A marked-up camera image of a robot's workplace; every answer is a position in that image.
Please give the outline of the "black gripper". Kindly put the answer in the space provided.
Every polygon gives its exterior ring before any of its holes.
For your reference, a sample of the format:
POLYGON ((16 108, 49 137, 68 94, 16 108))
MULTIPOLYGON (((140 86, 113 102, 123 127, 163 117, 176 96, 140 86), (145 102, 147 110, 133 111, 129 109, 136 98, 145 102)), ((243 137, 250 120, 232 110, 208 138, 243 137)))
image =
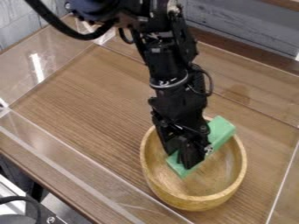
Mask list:
POLYGON ((193 65, 187 81, 175 87, 157 89, 156 97, 148 100, 163 149, 168 156, 179 150, 177 163, 187 170, 204 160, 207 147, 211 146, 211 129, 203 118, 203 110, 212 90, 208 72, 193 65))

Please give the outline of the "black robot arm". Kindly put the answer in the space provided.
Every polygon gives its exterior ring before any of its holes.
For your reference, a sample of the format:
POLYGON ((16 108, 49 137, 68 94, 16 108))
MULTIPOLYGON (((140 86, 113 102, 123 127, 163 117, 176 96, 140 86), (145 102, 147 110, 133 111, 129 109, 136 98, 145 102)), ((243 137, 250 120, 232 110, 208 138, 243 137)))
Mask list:
POLYGON ((67 10, 81 20, 113 20, 129 30, 133 44, 149 71, 155 96, 148 99, 152 122, 167 154, 191 169, 204 160, 211 129, 203 118, 212 85, 208 73, 193 63, 196 40, 177 0, 67 0, 67 10))

